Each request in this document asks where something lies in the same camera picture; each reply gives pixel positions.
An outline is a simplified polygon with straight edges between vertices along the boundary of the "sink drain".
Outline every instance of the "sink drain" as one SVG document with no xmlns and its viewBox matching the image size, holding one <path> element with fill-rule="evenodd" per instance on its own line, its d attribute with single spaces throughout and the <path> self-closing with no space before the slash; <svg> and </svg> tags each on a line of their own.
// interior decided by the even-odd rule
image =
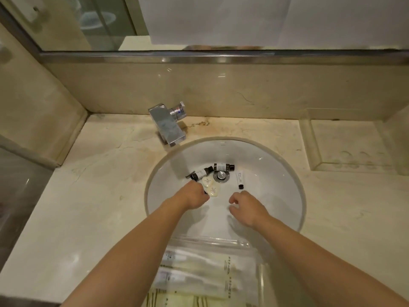
<svg viewBox="0 0 409 307">
<path fill-rule="evenodd" d="M 213 178 L 216 182 L 225 183 L 230 179 L 230 173 L 228 171 L 215 171 Z"/>
</svg>

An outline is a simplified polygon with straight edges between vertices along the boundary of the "faucet handle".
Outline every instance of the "faucet handle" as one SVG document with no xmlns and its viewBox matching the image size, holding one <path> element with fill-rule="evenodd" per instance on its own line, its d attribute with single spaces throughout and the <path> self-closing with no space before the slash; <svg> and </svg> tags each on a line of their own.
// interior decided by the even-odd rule
<svg viewBox="0 0 409 307">
<path fill-rule="evenodd" d="M 176 107 L 169 109 L 169 113 L 171 113 L 171 116 L 175 121 L 180 121 L 182 118 L 187 116 L 186 112 L 184 111 L 184 103 L 182 101 Z"/>
</svg>

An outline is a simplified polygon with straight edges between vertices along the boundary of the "faucet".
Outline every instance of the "faucet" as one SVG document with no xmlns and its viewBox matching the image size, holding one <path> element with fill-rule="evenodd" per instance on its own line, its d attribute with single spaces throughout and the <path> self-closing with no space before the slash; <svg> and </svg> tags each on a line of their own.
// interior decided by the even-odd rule
<svg viewBox="0 0 409 307">
<path fill-rule="evenodd" d="M 164 144 L 175 146 L 186 139 L 185 132 L 177 124 L 177 121 L 186 117 L 183 102 L 171 109 L 168 109 L 163 103 L 159 103 L 148 111 Z"/>
</svg>

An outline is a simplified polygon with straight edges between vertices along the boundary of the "small toiletry bottle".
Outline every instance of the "small toiletry bottle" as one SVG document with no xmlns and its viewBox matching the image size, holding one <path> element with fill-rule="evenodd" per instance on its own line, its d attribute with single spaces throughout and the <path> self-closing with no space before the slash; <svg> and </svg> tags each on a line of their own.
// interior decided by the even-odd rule
<svg viewBox="0 0 409 307">
<path fill-rule="evenodd" d="M 234 165 L 223 162 L 214 163 L 214 171 L 234 171 Z"/>
<path fill-rule="evenodd" d="M 238 189 L 244 189 L 244 175 L 243 171 L 236 171 Z"/>
<path fill-rule="evenodd" d="M 193 173 L 190 175 L 190 178 L 191 178 L 192 180 L 198 181 L 198 180 L 200 180 L 201 178 L 203 178 L 203 177 L 209 175 L 211 172 L 213 172 L 213 167 L 212 167 L 212 166 L 207 167 L 207 168 L 203 168 L 202 170 L 199 170 L 199 171 L 193 172 Z"/>
</svg>

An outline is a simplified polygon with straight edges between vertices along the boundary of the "white sink basin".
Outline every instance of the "white sink basin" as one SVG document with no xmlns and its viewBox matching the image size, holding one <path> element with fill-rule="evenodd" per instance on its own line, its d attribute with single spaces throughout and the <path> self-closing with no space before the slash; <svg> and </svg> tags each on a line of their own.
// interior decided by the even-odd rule
<svg viewBox="0 0 409 307">
<path fill-rule="evenodd" d="M 235 165 L 230 179 L 218 183 L 217 197 L 201 208 L 185 213 L 173 236 L 215 237 L 249 242 L 260 253 L 271 252 L 268 244 L 251 229 L 243 227 L 228 211 L 228 199 L 238 189 L 235 172 L 244 172 L 244 190 L 253 194 L 268 212 L 294 230 L 300 230 L 305 214 L 303 187 L 289 164 L 273 151 L 240 138 L 206 138 L 172 150 L 151 173 L 145 191 L 146 211 L 152 213 L 189 180 L 193 170 L 215 162 Z"/>
</svg>

